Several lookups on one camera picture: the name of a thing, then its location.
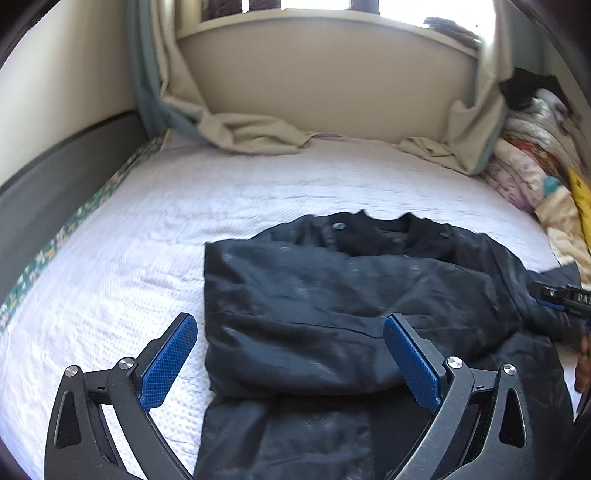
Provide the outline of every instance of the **metal screw head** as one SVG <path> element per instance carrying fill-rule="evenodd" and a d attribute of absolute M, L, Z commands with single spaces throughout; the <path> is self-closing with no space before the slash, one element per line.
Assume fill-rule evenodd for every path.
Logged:
<path fill-rule="evenodd" d="M 515 375 L 517 373 L 517 369 L 511 364 L 503 365 L 503 372 L 507 375 Z"/>
<path fill-rule="evenodd" d="M 64 375 L 67 377 L 73 377 L 77 373 L 78 373 L 78 367 L 75 365 L 70 365 L 68 368 L 66 368 Z"/>
<path fill-rule="evenodd" d="M 451 356 L 450 358 L 447 359 L 447 364 L 451 367 L 451 368 L 462 368 L 462 366 L 464 365 L 464 362 L 462 362 L 461 358 L 458 358 L 456 356 Z"/>
<path fill-rule="evenodd" d="M 130 356 L 126 356 L 125 358 L 119 360 L 118 365 L 121 370 L 129 370 L 132 366 L 134 366 L 134 359 Z"/>

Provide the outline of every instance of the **black jacket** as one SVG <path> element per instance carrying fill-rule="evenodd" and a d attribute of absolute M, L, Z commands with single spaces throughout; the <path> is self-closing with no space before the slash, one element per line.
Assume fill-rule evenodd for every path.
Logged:
<path fill-rule="evenodd" d="M 430 419 L 382 338 L 405 315 L 444 356 L 519 371 L 539 478 L 572 424 L 552 342 L 564 315 L 527 292 L 536 274 L 484 234 L 406 214 L 307 215 L 206 245 L 207 409 L 198 480 L 382 479 Z"/>

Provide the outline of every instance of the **yellow cloth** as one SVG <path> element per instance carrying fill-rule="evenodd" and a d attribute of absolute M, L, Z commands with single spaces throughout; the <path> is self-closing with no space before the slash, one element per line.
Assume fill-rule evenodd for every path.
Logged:
<path fill-rule="evenodd" d="M 581 226 L 587 248 L 591 249 L 591 190 L 581 176 L 572 169 L 569 169 L 569 181 L 574 202 L 581 215 Z"/>

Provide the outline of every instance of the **window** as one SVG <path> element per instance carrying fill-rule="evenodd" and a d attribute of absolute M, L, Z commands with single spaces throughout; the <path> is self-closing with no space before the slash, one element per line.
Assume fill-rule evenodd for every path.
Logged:
<path fill-rule="evenodd" d="M 349 8 L 349 0 L 281 0 L 281 8 L 347 10 Z"/>
<path fill-rule="evenodd" d="M 195 2 L 199 0 L 177 0 Z M 487 35 L 494 19 L 492 0 L 200 0 L 202 20 L 265 9 L 357 10 L 376 13 L 419 27 L 427 17 L 453 20 L 478 35 Z"/>
<path fill-rule="evenodd" d="M 427 17 L 448 18 L 476 34 L 482 33 L 491 8 L 491 0 L 379 0 L 382 17 L 420 27 Z"/>

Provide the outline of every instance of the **mattress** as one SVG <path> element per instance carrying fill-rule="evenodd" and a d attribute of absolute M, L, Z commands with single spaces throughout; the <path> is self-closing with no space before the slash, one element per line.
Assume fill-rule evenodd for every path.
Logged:
<path fill-rule="evenodd" d="M 204 368 L 203 245 L 248 238 L 312 213 L 405 212 L 484 232 L 524 265 L 558 266 L 538 223 L 482 180 L 378 141 L 314 138 L 295 155 L 252 156 L 167 138 L 73 232 L 0 338 L 0 434 L 33 480 L 43 478 L 48 420 L 64 369 L 111 368 L 137 355 L 179 312 L 197 344 L 162 407 L 151 412 L 189 471 L 212 399 Z M 131 473 L 144 478 L 111 407 Z"/>

